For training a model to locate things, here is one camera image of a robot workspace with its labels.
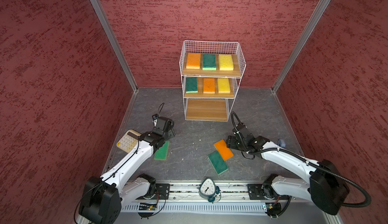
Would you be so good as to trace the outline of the orange sponge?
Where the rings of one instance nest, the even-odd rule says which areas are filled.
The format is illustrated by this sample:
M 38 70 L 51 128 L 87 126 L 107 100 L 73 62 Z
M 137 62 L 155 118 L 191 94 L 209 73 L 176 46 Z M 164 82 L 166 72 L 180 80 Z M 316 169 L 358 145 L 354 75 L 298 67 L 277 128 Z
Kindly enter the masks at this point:
M 203 93 L 204 94 L 215 94 L 215 79 L 204 78 L 203 79 Z
M 214 144 L 215 148 L 221 155 L 222 159 L 224 161 L 229 160 L 230 158 L 234 157 L 234 154 L 232 151 L 227 147 L 226 142 L 224 140 L 220 140 Z
M 188 53 L 186 68 L 187 69 L 201 69 L 201 54 L 200 53 Z

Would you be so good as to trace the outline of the yellow sponge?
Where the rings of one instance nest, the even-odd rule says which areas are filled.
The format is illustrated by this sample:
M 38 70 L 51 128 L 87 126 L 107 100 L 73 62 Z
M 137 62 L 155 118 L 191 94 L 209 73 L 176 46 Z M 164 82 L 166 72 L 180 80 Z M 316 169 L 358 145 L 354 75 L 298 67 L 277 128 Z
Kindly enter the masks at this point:
M 219 94 L 230 94 L 230 83 L 228 78 L 218 78 L 217 79 L 217 85 L 218 85 L 218 93 Z
M 233 71 L 233 58 L 230 54 L 219 54 L 219 70 L 221 71 Z

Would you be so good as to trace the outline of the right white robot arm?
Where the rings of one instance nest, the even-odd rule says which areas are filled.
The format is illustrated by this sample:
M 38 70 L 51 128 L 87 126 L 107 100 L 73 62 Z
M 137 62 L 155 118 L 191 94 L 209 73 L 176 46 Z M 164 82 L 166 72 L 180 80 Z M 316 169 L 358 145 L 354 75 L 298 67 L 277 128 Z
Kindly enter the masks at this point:
M 350 192 L 345 181 L 338 177 L 336 167 L 328 160 L 319 162 L 303 158 L 262 136 L 241 138 L 237 132 L 227 137 L 226 146 L 253 157 L 260 156 L 297 176 L 293 179 L 271 174 L 261 186 L 260 194 L 266 199 L 297 197 L 313 202 L 329 215 L 336 215 Z

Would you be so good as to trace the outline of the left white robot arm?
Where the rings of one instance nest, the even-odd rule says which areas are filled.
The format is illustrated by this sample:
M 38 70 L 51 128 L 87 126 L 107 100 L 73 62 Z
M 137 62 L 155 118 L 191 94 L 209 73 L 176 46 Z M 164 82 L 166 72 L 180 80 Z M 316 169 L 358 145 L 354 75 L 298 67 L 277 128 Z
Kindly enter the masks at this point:
M 165 197 L 157 190 L 155 178 L 142 174 L 131 183 L 129 179 L 147 159 L 175 136 L 173 127 L 173 120 L 155 114 L 150 132 L 140 134 L 135 130 L 127 131 L 118 142 L 120 148 L 128 150 L 127 155 L 102 176 L 88 179 L 75 212 L 91 224 L 112 224 L 119 216 L 123 204 L 141 197 Z

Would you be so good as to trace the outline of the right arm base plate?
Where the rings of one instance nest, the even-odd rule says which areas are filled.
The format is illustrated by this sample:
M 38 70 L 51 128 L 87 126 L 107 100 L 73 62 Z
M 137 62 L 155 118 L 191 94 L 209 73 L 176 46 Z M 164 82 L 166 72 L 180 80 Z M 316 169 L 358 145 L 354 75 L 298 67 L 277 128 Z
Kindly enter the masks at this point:
M 270 185 L 247 184 L 250 200 L 287 200 L 287 195 L 278 195 Z

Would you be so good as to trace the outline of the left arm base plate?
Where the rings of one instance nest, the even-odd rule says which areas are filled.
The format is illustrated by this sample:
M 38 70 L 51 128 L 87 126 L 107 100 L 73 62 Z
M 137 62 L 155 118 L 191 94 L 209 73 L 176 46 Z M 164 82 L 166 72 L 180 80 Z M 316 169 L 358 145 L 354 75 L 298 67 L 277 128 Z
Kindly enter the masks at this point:
M 157 200 L 159 197 L 169 198 L 170 184 L 155 183 L 150 184 L 150 188 L 145 196 L 139 197 L 138 200 Z

